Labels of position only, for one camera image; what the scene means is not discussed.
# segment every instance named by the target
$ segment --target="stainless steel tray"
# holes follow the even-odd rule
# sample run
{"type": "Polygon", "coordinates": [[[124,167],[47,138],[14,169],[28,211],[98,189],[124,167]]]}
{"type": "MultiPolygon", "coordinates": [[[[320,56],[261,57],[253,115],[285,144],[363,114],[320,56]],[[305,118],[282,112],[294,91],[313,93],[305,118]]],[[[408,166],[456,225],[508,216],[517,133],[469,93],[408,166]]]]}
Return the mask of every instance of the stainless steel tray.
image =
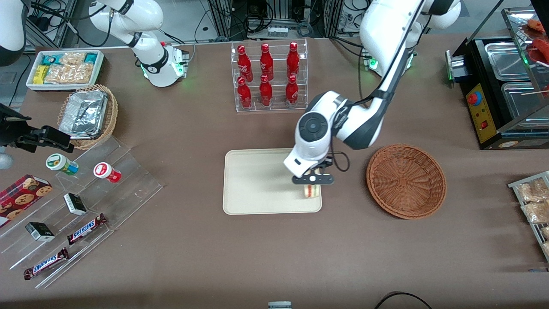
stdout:
{"type": "Polygon", "coordinates": [[[501,81],[530,80],[513,42],[490,43],[484,48],[497,79],[501,81]]]}
{"type": "MultiPolygon", "coordinates": [[[[530,111],[540,104],[537,95],[521,96],[522,93],[534,92],[534,87],[530,82],[508,82],[501,86],[501,91],[505,96],[507,107],[512,113],[513,118],[530,111]]],[[[549,106],[537,111],[535,114],[522,121],[520,126],[549,126],[549,106]]]]}

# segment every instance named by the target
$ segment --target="yellow control panel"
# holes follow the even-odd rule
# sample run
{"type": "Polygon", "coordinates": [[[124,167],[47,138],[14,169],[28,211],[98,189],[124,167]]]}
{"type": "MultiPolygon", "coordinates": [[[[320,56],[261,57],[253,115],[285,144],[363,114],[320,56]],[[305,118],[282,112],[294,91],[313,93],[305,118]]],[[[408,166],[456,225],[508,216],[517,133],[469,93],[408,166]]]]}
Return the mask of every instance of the yellow control panel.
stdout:
{"type": "Polygon", "coordinates": [[[496,135],[497,130],[490,109],[486,103],[482,87],[478,84],[465,97],[469,112],[473,118],[473,124],[481,143],[496,135]]]}

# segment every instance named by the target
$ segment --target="cookie box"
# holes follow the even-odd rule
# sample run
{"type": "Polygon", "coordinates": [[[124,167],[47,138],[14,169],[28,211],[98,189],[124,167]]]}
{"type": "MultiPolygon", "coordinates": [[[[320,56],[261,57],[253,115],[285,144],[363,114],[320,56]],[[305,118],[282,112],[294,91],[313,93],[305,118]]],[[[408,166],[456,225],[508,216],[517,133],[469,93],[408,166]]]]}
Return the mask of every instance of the cookie box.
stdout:
{"type": "Polygon", "coordinates": [[[32,175],[25,175],[0,192],[0,228],[51,190],[52,186],[49,182],[32,175]]]}
{"type": "Polygon", "coordinates": [[[99,72],[101,70],[101,65],[103,64],[103,53],[97,49],[61,49],[61,50],[53,50],[53,51],[43,51],[38,52],[36,54],[36,59],[32,65],[29,78],[27,78],[26,85],[30,90],[34,90],[37,92],[41,91],[71,91],[75,89],[81,89],[86,86],[93,86],[96,84],[97,77],[99,76],[99,72]],[[77,53],[87,53],[87,54],[96,54],[97,57],[95,58],[95,62],[93,65],[92,75],[89,79],[89,82],[87,84],[35,84],[34,83],[34,76],[36,74],[36,70],[39,69],[39,67],[43,66],[44,59],[47,59],[47,57],[51,57],[54,55],[59,55],[63,53],[71,53],[71,52],[77,52],[77,53]]]}

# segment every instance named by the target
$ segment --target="acrylic bottle rack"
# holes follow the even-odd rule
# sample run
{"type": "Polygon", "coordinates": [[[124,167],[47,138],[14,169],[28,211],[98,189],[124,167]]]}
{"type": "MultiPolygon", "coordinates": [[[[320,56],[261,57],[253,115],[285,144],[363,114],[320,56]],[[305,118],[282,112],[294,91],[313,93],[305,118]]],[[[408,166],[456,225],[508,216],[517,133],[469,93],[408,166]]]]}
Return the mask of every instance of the acrylic bottle rack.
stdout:
{"type": "Polygon", "coordinates": [[[309,103],[308,98],[308,70],[307,70],[307,40],[272,40],[272,41],[247,41],[240,43],[232,43],[231,46],[231,66],[233,74],[234,101],[237,112],[256,112],[256,111],[281,111],[292,109],[307,108],[309,103]],[[274,79],[270,81],[273,89],[273,98],[270,107],[265,107],[261,104],[261,96],[259,93],[259,85],[261,84],[261,67],[259,59],[261,58],[261,44],[267,42],[269,50],[273,56],[274,79]],[[295,107],[286,105],[286,85],[288,84],[286,58],[290,50],[290,43],[297,42],[299,54],[299,74],[296,76],[296,84],[299,87],[298,102],[295,107]],[[237,47],[244,45],[246,54],[251,61],[251,71],[254,75],[252,82],[248,83],[251,91],[251,109],[244,109],[238,99],[238,83],[237,79],[240,76],[238,70],[238,52],[237,47]]]}
{"type": "Polygon", "coordinates": [[[20,216],[0,230],[0,252],[10,269],[21,273],[66,247],[70,259],[46,269],[30,282],[36,288],[46,288],[93,250],[120,225],[153,197],[162,186],[130,154],[130,149],[114,137],[101,145],[95,145],[75,162],[79,171],[73,176],[58,173],[51,183],[53,191],[31,206],[20,216]],[[107,162],[122,173],[116,184],[93,175],[93,167],[107,162]],[[78,194],[87,208],[87,213],[77,216],[69,212],[63,196],[78,194]],[[103,213],[106,224],[100,225],[82,240],[69,246],[67,236],[103,213]],[[36,241],[25,229],[28,222],[42,222],[53,232],[50,242],[36,241]]]}

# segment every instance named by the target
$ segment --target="white robotic arm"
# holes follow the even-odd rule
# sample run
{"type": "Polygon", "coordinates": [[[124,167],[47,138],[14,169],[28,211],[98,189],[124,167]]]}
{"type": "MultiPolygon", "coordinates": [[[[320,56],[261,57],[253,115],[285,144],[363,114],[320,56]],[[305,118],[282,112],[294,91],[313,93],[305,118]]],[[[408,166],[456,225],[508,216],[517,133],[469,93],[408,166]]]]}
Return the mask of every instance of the white robotic arm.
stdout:
{"type": "Polygon", "coordinates": [[[0,67],[17,61],[25,50],[25,21],[31,0],[1,0],[0,67]]]}
{"type": "Polygon", "coordinates": [[[378,60],[382,82],[371,97],[353,102],[334,91],[316,96],[295,129],[295,146],[284,160],[296,184],[330,184],[333,177],[304,176],[331,164],[327,157],[332,135],[352,149],[369,147],[377,139],[383,117],[406,69],[417,39],[408,40],[421,13],[441,15],[451,25],[459,16],[460,0],[374,0],[360,26],[360,39],[378,60]],[[372,100],[369,108],[362,106],[372,100]]]}
{"type": "Polygon", "coordinates": [[[164,14],[153,0],[102,0],[92,2],[90,15],[107,5],[90,19],[93,25],[111,33],[132,48],[141,62],[145,77],[157,87],[170,86],[186,75],[186,59],[180,49],[163,46],[153,30],[159,30],[164,14]]]}

